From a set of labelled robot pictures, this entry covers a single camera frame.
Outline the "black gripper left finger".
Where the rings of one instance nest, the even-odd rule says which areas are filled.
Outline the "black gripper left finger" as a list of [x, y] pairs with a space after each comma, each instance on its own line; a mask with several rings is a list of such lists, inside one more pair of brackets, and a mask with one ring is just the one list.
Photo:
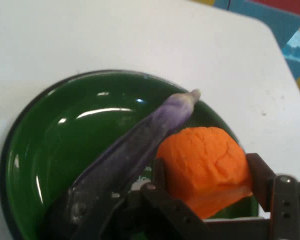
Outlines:
[[148, 240], [207, 240], [209, 228], [185, 203], [166, 191], [164, 161], [152, 162], [152, 178], [141, 191]]

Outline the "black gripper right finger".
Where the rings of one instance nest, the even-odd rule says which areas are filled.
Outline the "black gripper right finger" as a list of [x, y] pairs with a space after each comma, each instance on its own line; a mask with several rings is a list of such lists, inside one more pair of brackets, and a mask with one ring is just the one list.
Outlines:
[[252, 192], [264, 212], [270, 213], [270, 240], [300, 240], [300, 181], [275, 174], [257, 153], [247, 153]]

